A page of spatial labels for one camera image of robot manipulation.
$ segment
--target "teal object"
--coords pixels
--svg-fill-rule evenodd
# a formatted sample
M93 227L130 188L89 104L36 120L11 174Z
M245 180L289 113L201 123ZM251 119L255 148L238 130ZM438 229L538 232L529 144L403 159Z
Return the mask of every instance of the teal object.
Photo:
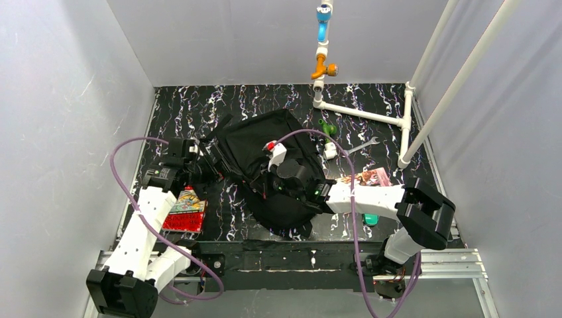
M326 40L328 31L328 20L332 17L332 8L329 5L321 5L316 8L316 18L318 19L318 42Z
M364 214L363 223L368 227L373 227L378 223L378 215L375 214Z

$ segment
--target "black mat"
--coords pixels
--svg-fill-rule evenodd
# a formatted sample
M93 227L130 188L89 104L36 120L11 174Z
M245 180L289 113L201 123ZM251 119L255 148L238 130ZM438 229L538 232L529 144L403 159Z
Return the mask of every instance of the black mat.
M401 116L404 107L403 84L341 84L328 85L324 99L336 105L354 107L364 111ZM279 108L291 110L305 128L319 129L318 120L338 126L337 140L344 148L352 148L377 136L380 144L370 146L363 152L352 155L355 170L371 170L383 167L392 184L402 184L409 177L423 178L434 184L434 177L423 147L404 170L398 169L400 129L387 125L341 115L331 111L319 111L312 107L310 85L236 85L199 87L161 87L156 89L156 105L148 135L158 138L192 136L194 131L208 133L227 113L234 116L233 122L247 119ZM416 121L412 123L412 140L418 132ZM142 153L141 176L148 164L160 154L160 148L150 143ZM325 173L330 178L349 174L346 161L336 158L323 162ZM219 185L215 199L209 200L203 232L186 235L198 240L304 240L293 231L282 238L261 227L252 218L244 201L237 195L237 187L228 181ZM358 225L359 236L367 240L383 240L398 228L397 222L380 219L375 227ZM352 224L349 214L319 215L313 219L313 233L309 240L352 240Z

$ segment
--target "wrench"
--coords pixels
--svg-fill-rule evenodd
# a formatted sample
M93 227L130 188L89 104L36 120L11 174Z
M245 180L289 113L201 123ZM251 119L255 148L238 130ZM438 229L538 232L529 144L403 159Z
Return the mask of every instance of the wrench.
M372 144L380 144L380 142L379 142L379 141L376 141L376 137L372 137L371 139L369 139L369 140L368 140L366 143L364 143L364 144L360 144L359 146L354 147L354 148L349 149L349 150L344 150L344 151L343 151L343 154L344 154L345 156L349 156L350 154L352 154L352 153L354 153L354 152L356 152L356 151L358 151L358 150L361 150L361 149L363 149L363 148L365 148L365 147L367 147L367 146L370 146L370 145L372 145Z

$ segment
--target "pvc pipe frame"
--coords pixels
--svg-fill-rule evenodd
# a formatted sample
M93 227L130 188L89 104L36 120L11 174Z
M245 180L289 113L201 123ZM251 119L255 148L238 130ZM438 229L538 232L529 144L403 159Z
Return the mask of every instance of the pvc pipe frame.
M453 11L454 11L455 7L457 6L458 2L459 2L459 0L449 0L447 2L447 5L445 6L445 9L443 10L443 13L441 14L441 18L439 18L439 22L437 23L437 26L435 27L435 30L434 30L434 32L431 36L431 39L429 40L429 42L427 43L427 46L425 47L425 52L423 53L423 56L421 57L421 60L418 64L418 67L416 68L416 71L414 72L414 76L412 77L412 80L409 81L408 83L406 83L406 90L404 92L404 115L402 116L402 118L382 116L382 115L375 114L375 113L369 113L369 112L366 112L366 111L359 111L357 109L338 106L338 105L334 105L334 104L324 102L322 100L322 91L324 90L324 76L321 76L320 78L318 78L314 81L314 85L313 85L314 100L313 100L313 103L312 103L314 108L326 109L326 110L329 110L329 111L335 111L335 112L346 114L346 115L366 118L366 119L370 119L370 120L373 120L373 121L380 121L380 122L383 122L383 123L387 123L387 124L390 124L390 125L396 125L396 126L400 127L401 130L402 130L402 137L400 139L400 154L398 155L398 166L401 167L401 168L405 168L410 163L410 161L408 161L408 163L406 163L406 165L404 165L403 167L401 166L401 163L403 162L402 158L405 156L405 153L408 150L408 142L410 141L410 131L411 131L411 128L412 128L412 115L411 115L412 114L412 99L414 98L414 90L416 89L416 87L414 85L415 85L415 83L417 82L417 80L420 76L421 70L425 68L425 65L427 64L427 61L429 60L429 57L431 56L431 53L432 53L433 49L435 48L435 44L437 43L437 40L441 36L441 33L443 32L443 29L445 28L445 25L447 24L447 21L449 20L449 18L453 14ZM322 0L321 4L322 5L324 5L324 4L329 5L332 8L332 17L333 17L333 0ZM318 49L316 51L317 54L318 54L319 50L322 49L322 50L325 50L325 53L326 53L326 56L327 56L329 26L330 26L330 21L328 21L328 24L327 24L325 41L324 42L318 42Z
M493 40L496 38L505 22L511 17L511 14L515 11L521 0L505 0L501 7L499 8L496 15L490 21L490 24L480 37L480 40L476 43L473 51L470 53L469 57L451 82L447 91L443 94L441 101L437 104L433 113L418 133L416 139L414 139L412 145L406 151L406 153L400 157L398 160L398 167L404 169L410 163L410 160L414 154L418 151L422 145L425 138L429 135L437 121L441 118L443 113L447 110L448 106L451 104L453 98L459 92L460 88L466 82L467 78L472 74L474 68L480 62L480 59L484 56L484 53L488 50Z

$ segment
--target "black backpack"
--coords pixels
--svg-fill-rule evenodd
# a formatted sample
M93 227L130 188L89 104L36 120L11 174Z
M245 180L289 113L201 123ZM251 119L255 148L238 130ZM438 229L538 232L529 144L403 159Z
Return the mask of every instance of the black backpack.
M227 177L238 185L256 220L276 233L297 231L308 237L312 230L310 220L323 211L318 206L271 189L271 174L266 173L269 157L264 151L268 142L302 128L289 110L280 109L215 133L216 145L229 166ZM319 182L325 180L318 151L309 134L291 136L283 145L287 149L285 161L296 160L313 179Z

